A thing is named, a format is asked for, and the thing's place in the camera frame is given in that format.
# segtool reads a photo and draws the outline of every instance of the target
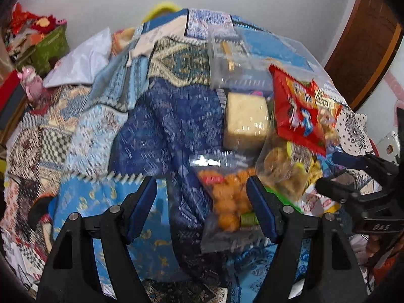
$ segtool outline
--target door frame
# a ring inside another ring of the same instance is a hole
[[[333,54],[331,55],[330,59],[327,61],[327,64],[324,67],[324,69],[326,71],[327,71],[328,66],[334,62],[336,55],[338,54],[339,50],[341,49],[341,47],[344,43],[346,36],[348,35],[348,32],[353,24],[356,13],[358,11],[360,1],[361,0],[355,0],[355,4],[353,5],[351,16],[349,17],[347,25],[345,26],[344,32],[342,33],[341,38],[339,39],[338,44],[333,51]],[[393,38],[389,44],[389,47],[386,50],[381,62],[379,63],[375,72],[372,74],[371,78],[365,84],[365,86],[363,87],[361,92],[359,92],[359,94],[355,97],[353,102],[349,105],[349,107],[351,107],[351,109],[353,111],[358,110],[362,106],[362,104],[366,101],[366,99],[372,94],[374,89],[380,83],[383,76],[389,69],[390,64],[393,62],[393,59],[401,44],[402,38],[403,38],[403,31],[401,29],[401,26],[397,23],[397,27],[395,28]]]

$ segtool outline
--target wooden door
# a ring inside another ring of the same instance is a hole
[[[353,110],[375,89],[401,38],[401,27],[383,0],[356,0],[341,39],[325,66]]]

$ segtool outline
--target clear plastic box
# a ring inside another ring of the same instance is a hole
[[[322,87],[331,78],[306,47],[295,40],[239,27],[210,26],[211,88],[273,91],[268,67],[277,64],[300,81]]]

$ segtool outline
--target red snack bag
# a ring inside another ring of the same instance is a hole
[[[278,136],[325,156],[324,131],[310,89],[273,64],[269,71],[273,77]]]

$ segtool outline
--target white pillowcase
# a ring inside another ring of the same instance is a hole
[[[108,65],[111,46],[111,31],[106,28],[61,58],[44,78],[44,88],[92,84],[97,73]]]

